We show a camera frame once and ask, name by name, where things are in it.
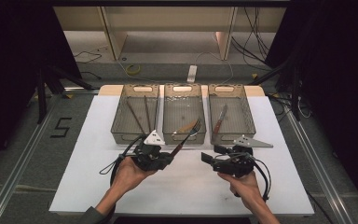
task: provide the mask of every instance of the sleeve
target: sleeve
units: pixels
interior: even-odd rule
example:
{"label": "sleeve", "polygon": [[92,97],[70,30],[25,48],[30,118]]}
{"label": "sleeve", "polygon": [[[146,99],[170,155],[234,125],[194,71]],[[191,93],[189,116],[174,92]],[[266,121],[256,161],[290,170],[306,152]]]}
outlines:
{"label": "sleeve", "polygon": [[103,223],[104,219],[104,215],[99,213],[95,208],[90,207],[80,218],[78,224],[98,224]]}

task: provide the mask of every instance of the gray floor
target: gray floor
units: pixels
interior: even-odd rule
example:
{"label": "gray floor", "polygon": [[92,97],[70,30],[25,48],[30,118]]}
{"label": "gray floor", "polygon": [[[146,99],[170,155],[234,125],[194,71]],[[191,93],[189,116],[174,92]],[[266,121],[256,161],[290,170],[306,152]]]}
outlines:
{"label": "gray floor", "polygon": [[[243,40],[243,34],[238,34],[238,39]],[[70,42],[73,52],[92,50],[104,45],[103,40],[97,40],[94,46],[87,46]],[[142,66],[141,73],[133,77],[127,77],[122,67],[109,59],[109,54],[93,63],[79,63],[82,72],[92,72],[100,76],[97,79],[90,73],[84,73],[83,78],[88,83],[100,87],[105,84],[124,84],[135,82],[156,82],[161,80],[185,82],[190,64],[196,63],[198,73],[196,82],[246,84],[252,81],[252,74],[262,76],[266,71],[258,70],[246,64],[242,56],[231,49],[228,61],[222,62],[211,55],[217,55],[218,48],[213,39],[213,34],[140,34],[129,35],[120,62],[124,66],[131,63]],[[274,85],[277,78],[274,77],[262,84],[265,93],[275,92]],[[63,80],[66,87],[76,85]],[[78,217],[60,217],[48,211],[55,190],[57,189],[66,164],[71,157],[77,136],[86,118],[90,103],[94,94],[71,92],[67,97],[53,96],[48,102],[56,102],[51,111],[51,117],[46,130],[35,148],[35,151],[24,170],[15,192],[11,196],[6,209],[0,217],[0,223],[76,223]],[[282,106],[276,101],[271,101],[276,114],[282,112]],[[64,120],[62,125],[69,127],[64,138],[51,138],[54,134],[62,134],[62,130],[56,130],[55,126],[59,118],[71,118]],[[7,148],[0,152],[0,189],[6,183],[11,170],[15,167],[21,153],[26,148],[28,140],[36,128],[38,119],[37,99],[31,99],[29,106],[24,108],[21,121],[7,141]],[[304,187],[317,200],[334,223],[338,223],[335,213],[326,198],[326,195],[312,170],[309,159],[301,146],[296,133],[287,115],[277,115],[285,141],[289,146],[297,171]],[[334,157],[333,150],[324,136],[324,131],[317,120],[317,116],[301,118],[301,124],[306,129],[315,150],[323,162],[324,168],[331,177],[339,197],[344,201],[353,223],[358,223],[358,191],[348,178],[339,160]],[[279,217],[281,223],[328,223],[324,213],[314,205],[315,215],[311,217]]]}

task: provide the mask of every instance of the white tabletop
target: white tabletop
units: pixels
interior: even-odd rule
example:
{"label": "white tabletop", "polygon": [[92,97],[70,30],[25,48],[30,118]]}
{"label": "white tabletop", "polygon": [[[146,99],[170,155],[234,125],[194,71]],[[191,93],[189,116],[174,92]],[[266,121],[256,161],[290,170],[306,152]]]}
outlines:
{"label": "white tabletop", "polygon": [[[126,146],[117,145],[110,130],[119,96],[95,96],[83,124],[71,159],[49,208],[61,215],[81,214],[95,206],[109,188],[110,173],[99,172],[117,158]],[[254,139],[273,148],[254,148],[254,156],[269,168],[272,187],[267,204],[275,215],[310,216],[313,209],[284,142],[268,97],[248,97],[255,122]],[[204,97],[205,118],[208,118]],[[162,115],[163,106],[159,106]],[[162,116],[158,134],[162,137]],[[202,146],[185,145],[172,164],[149,176],[117,203],[116,215],[126,216],[249,216],[240,198],[229,191],[228,182],[217,176],[212,166],[200,159],[201,152],[217,155],[209,144],[209,130]],[[174,146],[163,146],[171,151]],[[265,182],[256,171],[260,191]]]}

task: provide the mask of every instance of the white table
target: white table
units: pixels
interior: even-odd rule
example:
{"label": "white table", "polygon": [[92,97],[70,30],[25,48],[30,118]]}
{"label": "white table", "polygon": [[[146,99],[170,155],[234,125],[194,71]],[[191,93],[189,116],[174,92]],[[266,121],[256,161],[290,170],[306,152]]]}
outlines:
{"label": "white table", "polygon": [[[126,146],[117,145],[110,129],[119,96],[95,96],[78,136],[71,159],[54,197],[50,212],[60,215],[82,214],[95,206],[109,188],[110,173],[99,175]],[[254,139],[271,143],[273,148],[254,148],[254,155],[269,168],[272,187],[267,202],[277,216],[310,216],[314,211],[284,142],[268,97],[248,97],[256,135]],[[204,97],[205,118],[208,118]],[[162,104],[159,106],[162,115]],[[162,116],[158,118],[162,136]],[[172,164],[149,176],[140,186],[128,192],[117,203],[117,216],[241,217],[250,216],[240,198],[229,191],[213,168],[201,161],[200,154],[213,153],[209,130],[205,144],[185,147]],[[163,151],[173,147],[162,147]],[[260,191],[265,182],[256,171]]]}

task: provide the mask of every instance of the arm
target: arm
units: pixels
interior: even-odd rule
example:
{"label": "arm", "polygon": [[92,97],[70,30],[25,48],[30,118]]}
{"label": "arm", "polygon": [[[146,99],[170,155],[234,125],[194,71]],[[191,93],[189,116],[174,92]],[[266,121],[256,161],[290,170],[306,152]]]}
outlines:
{"label": "arm", "polygon": [[218,173],[218,175],[230,183],[231,192],[238,193],[241,196],[245,207],[257,217],[260,223],[279,223],[261,197],[254,171],[241,178],[221,173]]}
{"label": "arm", "polygon": [[135,189],[144,179],[155,172],[141,170],[131,158],[126,157],[118,166],[112,186],[106,191],[95,209],[91,207],[79,223],[101,223],[125,193]]}

